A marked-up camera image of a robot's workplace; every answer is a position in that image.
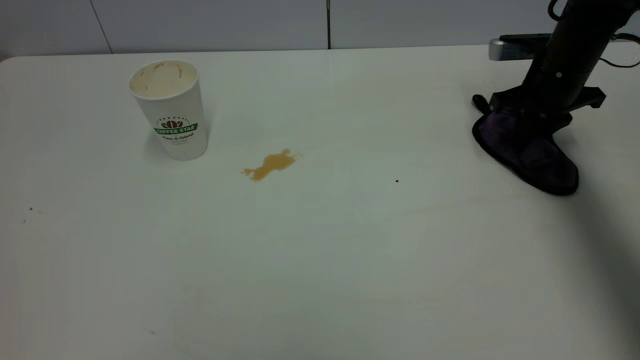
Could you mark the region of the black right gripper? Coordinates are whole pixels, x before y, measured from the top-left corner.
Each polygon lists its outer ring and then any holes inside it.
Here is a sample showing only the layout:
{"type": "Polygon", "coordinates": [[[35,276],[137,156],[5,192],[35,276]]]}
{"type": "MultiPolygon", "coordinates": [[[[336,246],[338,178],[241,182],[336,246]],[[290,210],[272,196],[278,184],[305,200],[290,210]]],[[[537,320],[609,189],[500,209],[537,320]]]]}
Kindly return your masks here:
{"type": "Polygon", "coordinates": [[[492,39],[489,57],[494,61],[531,59],[522,84],[490,98],[494,121],[512,124],[523,111],[549,114],[549,135],[566,128],[570,113],[590,106],[598,108],[605,95],[585,88],[602,53],[615,34],[611,17],[563,17],[552,33],[502,35],[492,39]]]}

